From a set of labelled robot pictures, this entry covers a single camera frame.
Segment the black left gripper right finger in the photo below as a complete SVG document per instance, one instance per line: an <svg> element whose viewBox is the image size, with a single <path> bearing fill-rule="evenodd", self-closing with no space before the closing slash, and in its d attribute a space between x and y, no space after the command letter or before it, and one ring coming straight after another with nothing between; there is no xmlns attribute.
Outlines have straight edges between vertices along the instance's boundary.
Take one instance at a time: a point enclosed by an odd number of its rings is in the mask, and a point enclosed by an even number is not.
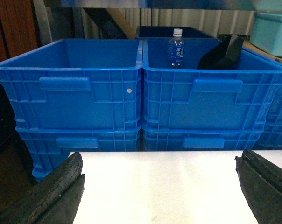
<svg viewBox="0 0 282 224"><path fill-rule="evenodd" d="M282 169L249 149L235 161L241 191L257 222L282 224Z"/></svg>

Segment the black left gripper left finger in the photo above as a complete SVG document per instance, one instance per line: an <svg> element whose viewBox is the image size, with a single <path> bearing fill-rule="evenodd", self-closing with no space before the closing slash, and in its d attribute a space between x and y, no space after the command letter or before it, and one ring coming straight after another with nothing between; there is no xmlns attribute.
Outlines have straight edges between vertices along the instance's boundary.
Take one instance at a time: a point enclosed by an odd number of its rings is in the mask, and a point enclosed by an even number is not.
<svg viewBox="0 0 282 224"><path fill-rule="evenodd" d="M22 198L0 212L0 224L71 224L84 191L79 152L73 153Z"/></svg>

